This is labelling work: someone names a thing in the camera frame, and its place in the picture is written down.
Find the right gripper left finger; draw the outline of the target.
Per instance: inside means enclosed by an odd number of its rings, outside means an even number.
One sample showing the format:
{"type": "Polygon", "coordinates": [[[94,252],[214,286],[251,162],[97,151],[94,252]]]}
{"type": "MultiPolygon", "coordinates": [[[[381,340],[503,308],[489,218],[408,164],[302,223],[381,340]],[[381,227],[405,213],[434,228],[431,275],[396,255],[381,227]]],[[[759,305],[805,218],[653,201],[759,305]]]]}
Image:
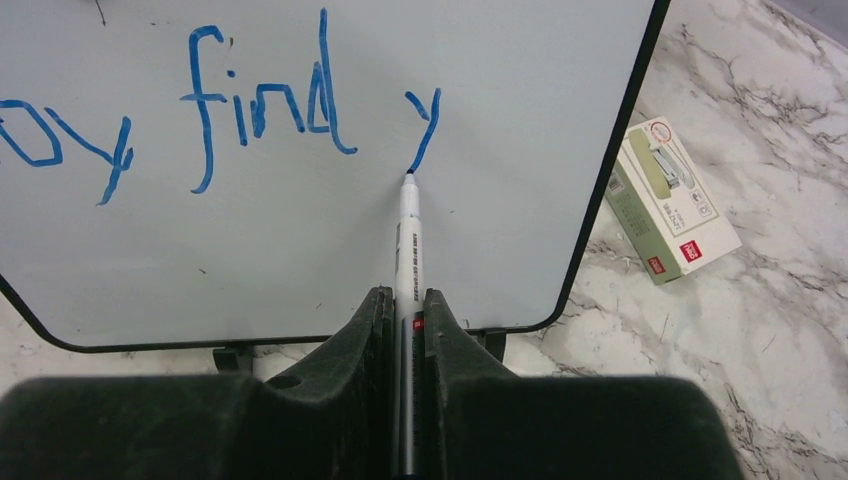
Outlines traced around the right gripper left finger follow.
{"type": "Polygon", "coordinates": [[[46,377],[1,401],[5,479],[384,479],[385,326],[373,288],[282,373],[46,377]]]}

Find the black framed small whiteboard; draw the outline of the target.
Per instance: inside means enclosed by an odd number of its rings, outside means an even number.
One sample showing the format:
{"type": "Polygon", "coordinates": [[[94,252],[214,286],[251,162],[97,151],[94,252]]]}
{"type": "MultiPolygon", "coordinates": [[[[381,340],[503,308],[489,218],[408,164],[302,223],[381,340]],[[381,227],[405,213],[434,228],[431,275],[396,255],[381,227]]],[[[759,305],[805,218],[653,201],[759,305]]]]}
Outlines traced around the black framed small whiteboard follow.
{"type": "Polygon", "coordinates": [[[64,350],[321,341],[394,281],[564,311],[666,1],[5,1],[1,290],[64,350]]]}

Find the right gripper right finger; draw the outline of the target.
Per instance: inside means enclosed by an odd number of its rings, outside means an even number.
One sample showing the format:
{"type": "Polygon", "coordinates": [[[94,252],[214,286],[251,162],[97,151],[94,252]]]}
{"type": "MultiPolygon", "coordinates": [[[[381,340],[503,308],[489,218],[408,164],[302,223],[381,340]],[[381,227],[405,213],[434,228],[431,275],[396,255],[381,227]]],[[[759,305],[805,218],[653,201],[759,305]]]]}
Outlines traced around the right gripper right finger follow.
{"type": "Polygon", "coordinates": [[[433,479],[739,479],[717,408],[662,376],[522,377],[427,292],[425,464],[433,479]]]}

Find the whiteboard marker pen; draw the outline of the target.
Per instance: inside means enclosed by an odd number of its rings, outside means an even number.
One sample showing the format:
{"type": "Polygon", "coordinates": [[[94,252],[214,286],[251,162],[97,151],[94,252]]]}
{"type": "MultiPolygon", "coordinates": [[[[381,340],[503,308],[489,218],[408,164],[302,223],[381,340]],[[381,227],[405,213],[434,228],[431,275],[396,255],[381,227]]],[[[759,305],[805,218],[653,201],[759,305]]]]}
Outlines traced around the whiteboard marker pen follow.
{"type": "Polygon", "coordinates": [[[400,189],[400,217],[396,236],[395,407],[392,473],[394,479],[423,476],[422,434],[419,415],[423,349],[423,293],[419,189],[407,172],[400,189]]]}

